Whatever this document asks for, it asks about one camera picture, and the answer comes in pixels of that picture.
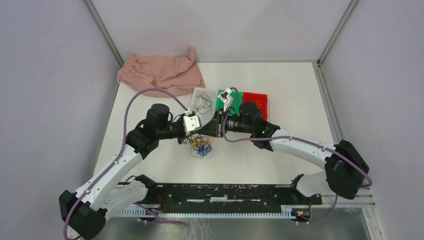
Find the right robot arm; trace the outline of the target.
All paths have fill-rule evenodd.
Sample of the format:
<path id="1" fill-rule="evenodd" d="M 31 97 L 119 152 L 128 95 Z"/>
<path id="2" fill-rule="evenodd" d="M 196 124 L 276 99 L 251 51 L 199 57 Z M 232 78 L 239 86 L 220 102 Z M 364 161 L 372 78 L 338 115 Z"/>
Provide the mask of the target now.
<path id="1" fill-rule="evenodd" d="M 237 141 L 249 141 L 259 149 L 288 154 L 321 168 L 320 172 L 295 178 L 294 187 L 288 191 L 289 199 L 295 204 L 302 204 L 315 194 L 327 193 L 353 200 L 361 188 L 373 184 L 368 175 L 369 166 L 351 142 L 314 141 L 292 134 L 265 120 L 253 102 L 242 103 L 235 115 L 217 109 L 213 116 L 201 117 L 200 123 L 200 135 L 227 140 L 227 132 L 249 134 Z"/>

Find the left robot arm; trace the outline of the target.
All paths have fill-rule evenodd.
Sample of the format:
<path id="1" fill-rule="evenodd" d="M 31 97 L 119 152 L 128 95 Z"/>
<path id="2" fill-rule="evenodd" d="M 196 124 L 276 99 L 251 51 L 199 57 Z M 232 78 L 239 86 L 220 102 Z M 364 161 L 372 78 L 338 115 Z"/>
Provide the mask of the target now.
<path id="1" fill-rule="evenodd" d="M 113 193 L 114 187 L 135 166 L 159 146 L 161 140 L 182 140 L 202 124 L 188 108 L 175 121 L 169 118 L 167 105 L 156 103 L 131 131 L 124 131 L 122 144 L 112 159 L 91 179 L 74 191 L 59 196 L 62 229 L 65 240 L 91 240 L 117 212 L 140 200 L 149 204 L 156 200 L 155 187 L 137 180 Z"/>

